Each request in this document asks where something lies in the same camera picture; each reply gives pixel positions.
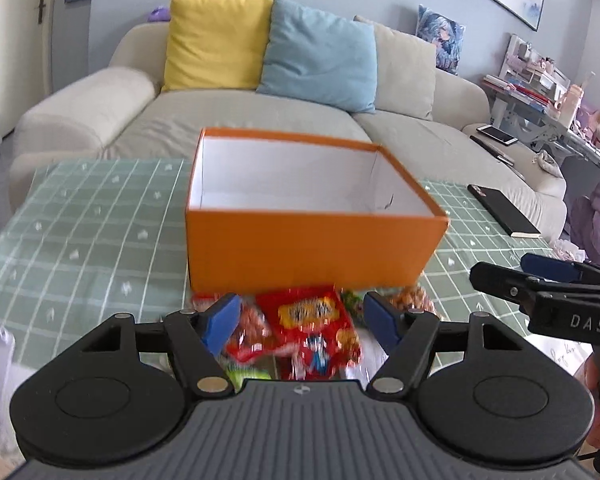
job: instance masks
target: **black handheld device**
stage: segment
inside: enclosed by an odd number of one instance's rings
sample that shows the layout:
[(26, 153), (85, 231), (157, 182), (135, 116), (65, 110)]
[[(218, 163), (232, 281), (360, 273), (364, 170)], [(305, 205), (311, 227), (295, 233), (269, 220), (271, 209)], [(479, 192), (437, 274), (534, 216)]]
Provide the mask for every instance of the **black handheld device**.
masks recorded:
[[(537, 254), (526, 254), (520, 265), (524, 272), (478, 263), (471, 270), (471, 284), (518, 304), (529, 316), (531, 332), (591, 343), (600, 369), (600, 266)], [(600, 473), (600, 451), (594, 468)]]
[[(17, 390), (27, 462), (12, 478), (592, 478), (573, 457), (590, 393), (512, 329), (487, 312), (467, 323), (400, 313), (375, 293), (364, 314), (389, 354), (366, 391), (247, 380), (239, 392), (202, 341), (201, 315), (117, 314)], [(166, 352), (174, 378), (141, 351)], [(437, 352), (458, 351), (462, 362), (430, 375)]]

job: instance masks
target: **sofa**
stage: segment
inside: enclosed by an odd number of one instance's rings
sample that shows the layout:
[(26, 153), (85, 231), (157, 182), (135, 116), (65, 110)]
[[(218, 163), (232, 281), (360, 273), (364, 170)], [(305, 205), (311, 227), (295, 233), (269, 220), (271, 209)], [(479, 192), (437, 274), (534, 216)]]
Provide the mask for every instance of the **sofa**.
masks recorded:
[(484, 91), (436, 70), (430, 120), (378, 110), (348, 114), (301, 100), (230, 89), (160, 93), (168, 23), (147, 23), (122, 39), (108, 68), (50, 96), (16, 128), (10, 196), (17, 208), (37, 168), (68, 158), (190, 158), (205, 126), (304, 132), (386, 146), (420, 179), (500, 189), (547, 240), (564, 226), (566, 183), (533, 163), (521, 143), (504, 148), (524, 182), (470, 140), (490, 122)]

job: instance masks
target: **table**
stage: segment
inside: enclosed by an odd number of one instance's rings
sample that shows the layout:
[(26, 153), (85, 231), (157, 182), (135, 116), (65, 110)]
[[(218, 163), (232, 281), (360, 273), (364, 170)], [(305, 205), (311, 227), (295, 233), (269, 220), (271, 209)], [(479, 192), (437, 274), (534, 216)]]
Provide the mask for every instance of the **table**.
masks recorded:
[[(190, 168), (179, 159), (79, 160), (36, 175), (0, 234), (0, 324), (16, 338), (17, 364), (40, 368), (117, 312), (154, 322), (188, 305)], [(421, 280), (438, 311), (466, 321), (487, 310), (527, 335), (517, 307), (475, 292), (468, 271), (478, 261), (517, 267), (526, 252), (551, 249), (507, 236), (465, 186), (423, 184), (451, 218)]]

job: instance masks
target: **blue gripper pad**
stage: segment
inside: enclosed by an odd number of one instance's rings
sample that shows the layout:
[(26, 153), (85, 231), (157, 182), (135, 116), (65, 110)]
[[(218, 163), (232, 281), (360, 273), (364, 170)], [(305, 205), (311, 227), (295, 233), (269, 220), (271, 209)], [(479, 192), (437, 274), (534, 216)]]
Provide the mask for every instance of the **blue gripper pad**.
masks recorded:
[(206, 348), (218, 356), (240, 320), (240, 296), (227, 294), (216, 301), (206, 312), (200, 314), (202, 334), (200, 339)]
[(367, 294), (363, 302), (365, 323), (380, 343), (386, 354), (390, 354), (398, 346), (400, 339), (398, 322), (399, 316), (393, 307), (388, 310), (376, 298)]
[(580, 271), (571, 262), (564, 262), (539, 254), (527, 253), (520, 260), (523, 272), (554, 282), (573, 283), (580, 279)]

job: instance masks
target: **yellow pillow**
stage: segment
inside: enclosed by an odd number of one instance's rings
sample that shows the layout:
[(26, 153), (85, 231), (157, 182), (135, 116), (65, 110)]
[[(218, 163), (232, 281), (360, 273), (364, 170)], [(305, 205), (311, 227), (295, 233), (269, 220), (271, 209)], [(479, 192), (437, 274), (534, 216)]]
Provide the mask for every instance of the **yellow pillow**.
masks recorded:
[(273, 0), (171, 0), (163, 91), (255, 89)]

